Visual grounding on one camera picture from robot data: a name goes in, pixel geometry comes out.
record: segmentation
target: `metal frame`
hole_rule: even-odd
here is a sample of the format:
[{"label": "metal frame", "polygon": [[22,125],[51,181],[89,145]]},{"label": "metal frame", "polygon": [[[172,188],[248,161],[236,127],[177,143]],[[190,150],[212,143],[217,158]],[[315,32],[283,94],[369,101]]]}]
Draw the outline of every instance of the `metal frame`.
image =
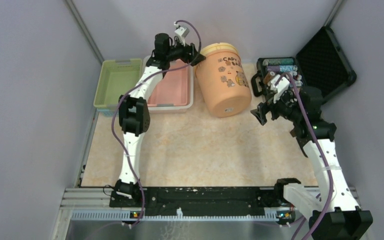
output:
[{"label": "metal frame", "polygon": [[342,9],[342,6],[344,5],[343,3],[346,0],[337,0],[335,5],[333,5],[332,10],[329,13],[329,16],[327,17],[326,21],[324,22],[325,27],[330,27],[332,24],[332,21],[335,19],[337,16],[338,12]]},{"label": "metal frame", "polygon": [[[260,187],[261,190],[273,190],[273,187]],[[306,187],[314,197],[320,193],[318,187]],[[350,192],[360,204],[355,187],[349,188]],[[70,221],[134,221],[129,217],[130,211],[140,211],[140,208],[111,208],[109,206],[111,188],[81,187],[67,188],[62,197],[56,220],[53,240],[65,240]],[[276,222],[277,211],[287,211],[289,207],[265,208],[265,216],[239,216],[239,217],[191,217],[183,216],[178,212],[176,216],[145,216],[143,221],[259,221]]]},{"label": "metal frame", "polygon": [[65,5],[70,10],[71,15],[73,16],[75,23],[77,24],[78,28],[80,29],[81,33],[83,34],[84,39],[87,41],[87,44],[89,45],[90,49],[92,50],[93,54],[95,55],[95,58],[99,61],[99,63],[102,65],[104,62],[104,57],[101,54],[101,51],[99,50],[97,44],[95,43],[94,38],[92,37],[91,33],[88,30],[88,27],[86,26],[85,22],[82,19],[82,16],[80,15],[79,11],[76,8],[76,5],[74,4],[73,0],[64,0]]},{"label": "metal frame", "polygon": [[82,184],[83,180],[83,174],[85,173],[85,168],[86,168],[86,163],[88,162],[88,157],[89,157],[89,152],[91,150],[91,145],[92,145],[92,139],[94,138],[94,133],[95,133],[95,128],[97,126],[98,122],[98,117],[99,117],[99,112],[95,108],[95,112],[93,113],[92,121],[90,123],[89,131],[87,132],[87,139],[86,143],[84,145],[84,150],[83,150],[83,155],[81,157],[81,165],[80,168],[78,169],[77,172],[77,178],[75,179],[73,186],[75,188],[78,188]]},{"label": "metal frame", "polygon": [[[63,0],[67,6],[67,8],[70,10],[70,13],[74,17],[74,20],[76,24],[78,25],[80,31],[83,34],[83,37],[87,41],[90,49],[92,50],[95,58],[102,64],[105,60],[102,56],[95,40],[92,38],[91,33],[89,32],[85,22],[83,21],[79,11],[77,10],[75,4],[72,0]],[[332,24],[332,21],[338,14],[338,12],[341,10],[343,3],[345,0],[337,0],[335,5],[333,6],[329,16],[327,17],[324,26],[329,27]],[[102,187],[80,187],[83,173],[84,173],[84,166],[87,164],[87,160],[89,157],[89,151],[92,144],[93,135],[95,133],[95,127],[97,124],[99,112],[95,110],[95,113],[93,115],[92,123],[90,125],[90,129],[87,135],[87,141],[85,143],[83,156],[82,156],[82,162],[80,165],[80,169],[77,174],[77,178],[74,183],[75,188],[67,188],[64,192],[64,195],[62,197],[61,205],[59,208],[57,220],[55,223],[52,239],[53,240],[65,240],[68,230],[69,230],[69,224],[70,221],[73,219],[73,221],[77,220],[115,220],[115,218],[119,220],[123,220],[126,218],[126,214],[128,211],[140,211],[138,208],[111,208],[109,207],[110,202],[110,194],[112,189],[111,188],[102,188]],[[273,187],[261,187],[262,190],[272,190]],[[307,187],[306,188],[310,193],[314,196],[316,196],[319,193],[318,187]],[[355,187],[349,188],[354,198],[357,200],[357,202],[361,205],[357,191]],[[277,207],[277,208],[268,208],[266,216],[262,216],[260,218],[253,218],[253,217],[238,217],[234,219],[228,219],[228,220],[234,220],[234,221],[276,221],[277,218],[273,218],[273,213],[276,211],[284,211],[289,208],[285,207]],[[187,217],[187,216],[174,216],[176,221],[222,221],[221,218],[205,218],[205,217]],[[158,217],[148,217],[144,216],[144,221],[169,221],[171,220],[170,217],[165,218],[158,218]]]}]

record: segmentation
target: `robotic arm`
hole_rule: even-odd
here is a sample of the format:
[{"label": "robotic arm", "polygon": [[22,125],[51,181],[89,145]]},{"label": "robotic arm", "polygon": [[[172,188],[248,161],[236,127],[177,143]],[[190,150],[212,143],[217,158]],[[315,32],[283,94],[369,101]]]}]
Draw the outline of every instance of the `robotic arm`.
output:
[{"label": "robotic arm", "polygon": [[[151,122],[147,100],[170,68],[170,62],[180,59],[187,64],[190,63],[191,66],[195,66],[205,59],[195,49],[193,43],[186,44],[185,37],[189,33],[188,28],[176,23],[174,25],[176,27],[174,40],[166,33],[155,35],[155,49],[146,62],[143,75],[136,84],[135,90],[124,98],[118,110],[124,146],[130,154],[130,163],[138,178],[140,177],[139,160],[142,140]],[[123,154],[120,176],[114,191],[116,194],[112,194],[113,196],[123,199],[125,203],[130,203],[132,206],[139,202],[141,197],[137,179],[130,169],[126,153]]]},{"label": "robotic arm", "polygon": [[360,239],[372,224],[373,218],[370,211],[361,210],[345,181],[335,151],[334,133],[337,128],[334,123],[327,123],[321,118],[322,92],[315,87],[303,86],[300,88],[299,96],[312,130],[327,159],[327,167],[319,149],[311,138],[289,80],[276,75],[264,86],[263,94],[267,101],[260,103],[257,109],[252,110],[251,113],[262,125],[267,122],[266,114],[268,112],[271,112],[272,120],[281,116],[293,122],[294,128],[290,133],[296,137],[303,154],[311,160],[314,175],[320,188],[321,201],[314,198],[295,178],[278,180],[275,189],[280,190],[281,200],[296,206],[308,220],[311,228],[328,200],[330,187],[327,171],[330,170],[333,178],[332,198],[328,202],[326,214],[315,228],[312,237],[314,240]]}]

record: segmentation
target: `black carrying case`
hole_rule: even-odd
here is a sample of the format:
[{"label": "black carrying case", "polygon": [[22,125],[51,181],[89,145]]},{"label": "black carrying case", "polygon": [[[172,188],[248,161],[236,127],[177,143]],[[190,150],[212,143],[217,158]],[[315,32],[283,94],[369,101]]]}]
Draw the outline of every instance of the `black carrying case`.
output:
[{"label": "black carrying case", "polygon": [[305,86],[316,87],[321,90],[323,103],[326,103],[340,91],[352,85],[356,79],[356,72],[351,68],[333,30],[322,27],[311,40],[298,52],[295,57],[267,57],[257,61],[257,74],[251,79],[252,91],[256,97],[263,95],[258,85],[264,89],[263,78],[267,75],[265,59],[292,58],[298,66],[298,74],[302,75]]}]

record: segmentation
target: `purple cable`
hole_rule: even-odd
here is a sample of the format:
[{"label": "purple cable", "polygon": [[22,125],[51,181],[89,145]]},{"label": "purple cable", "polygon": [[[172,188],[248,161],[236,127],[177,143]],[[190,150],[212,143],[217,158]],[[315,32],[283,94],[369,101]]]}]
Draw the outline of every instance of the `purple cable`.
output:
[{"label": "purple cable", "polygon": [[297,234],[300,232],[301,228],[304,226],[304,223],[306,223],[306,219],[305,218],[301,221],[299,226],[296,228],[296,230],[293,233],[293,235],[292,235],[290,240],[295,240],[295,238],[297,237]]},{"label": "purple cable", "polygon": [[[301,110],[302,116],[304,117],[305,124],[307,125],[308,131],[311,135],[311,138],[315,145],[317,146],[318,151],[320,152],[320,156],[323,159],[323,163],[325,167],[329,166],[328,160],[326,159],[325,154],[323,153],[323,149],[319,144],[319,141],[317,141],[316,134],[313,131],[313,128],[311,126],[309,117],[307,116],[306,109],[304,108],[303,101],[301,101],[300,98],[300,91],[297,88],[297,85],[295,85],[295,81],[293,80],[294,78],[291,76],[289,72],[284,72],[280,75],[279,79],[276,81],[274,84],[275,86],[281,81],[281,79],[285,76],[289,76],[289,82],[292,84],[293,91],[295,92],[295,97],[298,100],[298,105],[299,109]],[[314,232],[314,230],[319,226],[320,222],[322,221],[323,217],[325,216],[326,212],[328,211],[329,204],[331,203],[332,200],[332,195],[334,193],[334,178],[332,176],[332,172],[330,169],[327,170],[327,177],[329,178],[329,192],[327,193],[327,199],[326,203],[323,206],[323,209],[320,212],[320,215],[314,222],[313,226],[310,228],[310,230],[305,234],[305,236],[302,238],[302,240],[307,240],[311,234]]]},{"label": "purple cable", "polygon": [[[118,102],[117,104],[117,107],[115,109],[119,109],[120,108],[120,105],[122,104],[122,102],[124,101],[124,99],[131,93],[133,92],[134,90],[138,89],[140,86],[142,86],[143,83],[145,83],[146,81],[148,81],[150,78],[154,77],[155,75],[158,75],[158,74],[163,74],[163,73],[167,73],[167,72],[172,72],[172,71],[177,71],[177,70],[180,70],[180,69],[184,69],[184,68],[187,68],[188,66],[190,66],[192,64],[193,61],[195,61],[197,59],[197,57],[199,56],[199,53],[201,52],[201,46],[202,46],[202,42],[201,42],[201,36],[198,32],[198,30],[194,27],[194,25],[192,25],[192,23],[190,23],[189,21],[186,21],[186,20],[177,20],[176,21],[176,24],[177,23],[185,23],[185,24],[188,24],[191,28],[193,28],[193,30],[195,31],[197,37],[198,37],[198,41],[199,41],[199,45],[198,45],[198,55],[196,55],[195,59],[193,59],[190,63],[188,64],[185,64],[181,67],[177,67],[177,68],[173,68],[173,69],[166,69],[166,70],[162,70],[162,71],[159,71],[159,72],[155,72],[151,75],[149,75],[147,78],[145,78],[140,84],[136,85],[135,87],[133,87],[132,89],[128,90],[120,99],[120,101]],[[121,147],[123,148],[125,154],[126,154],[126,157],[127,157],[127,163],[128,163],[128,167],[130,168],[131,172],[133,173],[133,176],[134,178],[136,179],[137,181],[137,184],[139,185],[139,189],[140,189],[140,193],[142,194],[142,206],[141,206],[141,209],[140,209],[140,214],[139,214],[139,217],[137,218],[136,222],[134,222],[131,226],[134,227],[136,226],[139,222],[140,222],[140,219],[144,216],[144,209],[145,209],[145,192],[144,192],[144,189],[142,187],[142,183],[141,183],[141,180],[139,179],[138,175],[136,174],[135,170],[133,169],[133,166],[132,166],[132,162],[130,161],[130,156],[129,156],[129,152],[126,148],[126,146],[124,145],[123,141],[120,140],[120,138],[117,136],[116,134],[116,131],[115,131],[115,128],[114,128],[114,123],[116,121],[116,116],[117,116],[117,111],[114,112],[114,114],[112,115],[112,121],[111,121],[111,131],[112,131],[112,135],[114,135],[114,138],[117,139],[118,143],[120,143]],[[108,226],[111,226],[111,225],[114,225],[114,224],[120,224],[119,221],[116,221],[116,222],[110,222],[100,228],[98,228],[96,231],[94,231],[92,234],[90,234],[87,238],[89,239],[90,237],[92,237],[94,234],[96,234],[97,232],[99,232],[100,230],[108,227]]]}]

